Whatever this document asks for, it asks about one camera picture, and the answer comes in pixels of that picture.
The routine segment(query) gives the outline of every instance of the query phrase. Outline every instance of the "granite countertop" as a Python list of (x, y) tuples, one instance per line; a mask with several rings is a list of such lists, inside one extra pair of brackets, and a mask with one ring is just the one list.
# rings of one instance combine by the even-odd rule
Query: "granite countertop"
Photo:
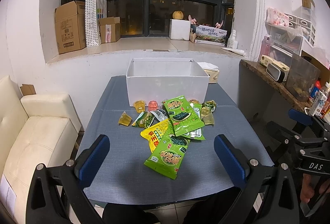
[(296, 100), (296, 98), (284, 87), (285, 83), (278, 83), (274, 81), (267, 73), (266, 68), (263, 67), (258, 62), (249, 61), (242, 59), (240, 61), (240, 65), (247, 67), (250, 71), (255, 73), (261, 79), (263, 79), (266, 83), (268, 83), (271, 87), (273, 87), (281, 96), (284, 97), (286, 101), (288, 101), (293, 109), (303, 112), (305, 107), (310, 108), (307, 102), (300, 102)]

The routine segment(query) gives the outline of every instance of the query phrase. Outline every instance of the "white sofa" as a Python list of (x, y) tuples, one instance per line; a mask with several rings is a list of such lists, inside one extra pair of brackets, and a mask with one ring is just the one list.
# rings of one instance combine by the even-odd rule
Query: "white sofa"
[(16, 194), (14, 220), (25, 224), (34, 169), (63, 165), (80, 130), (68, 94), (35, 94), (19, 100), (9, 76), (0, 80), (0, 176)]

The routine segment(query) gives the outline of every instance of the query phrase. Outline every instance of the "gray tablecloth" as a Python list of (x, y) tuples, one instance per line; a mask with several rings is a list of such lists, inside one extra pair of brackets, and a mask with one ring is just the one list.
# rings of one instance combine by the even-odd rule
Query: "gray tablecloth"
[(91, 146), (100, 134), (110, 138), (110, 152), (92, 185), (84, 189), (89, 199), (118, 204), (162, 204), (189, 200), (232, 187), (224, 167), (213, 149), (214, 137), (225, 134), (247, 158), (272, 166), (265, 148), (237, 108), (218, 84), (209, 84), (206, 99), (214, 99), (215, 125), (203, 127), (205, 141), (192, 141), (178, 176), (169, 179), (143, 163), (151, 152), (141, 128), (118, 125), (123, 111), (138, 116), (128, 105), (125, 76), (112, 77), (87, 126), (78, 154)]

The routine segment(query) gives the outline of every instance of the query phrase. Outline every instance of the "pink bottle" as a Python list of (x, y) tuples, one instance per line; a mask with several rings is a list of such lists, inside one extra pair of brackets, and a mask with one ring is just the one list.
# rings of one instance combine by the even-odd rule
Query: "pink bottle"
[(148, 104), (148, 111), (156, 110), (158, 109), (158, 103), (155, 100), (152, 100)]
[(269, 49), (271, 45), (270, 37), (271, 36), (267, 34), (261, 42), (261, 50), (260, 50), (258, 62), (260, 62), (262, 55), (269, 55)]

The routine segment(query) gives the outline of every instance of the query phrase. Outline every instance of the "white open storage box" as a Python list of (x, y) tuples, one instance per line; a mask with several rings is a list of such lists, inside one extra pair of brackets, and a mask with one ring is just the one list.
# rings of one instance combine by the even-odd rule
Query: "white open storage box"
[(204, 102), (208, 74), (190, 58), (133, 58), (126, 74), (129, 105), (137, 100), (156, 100), (184, 95)]

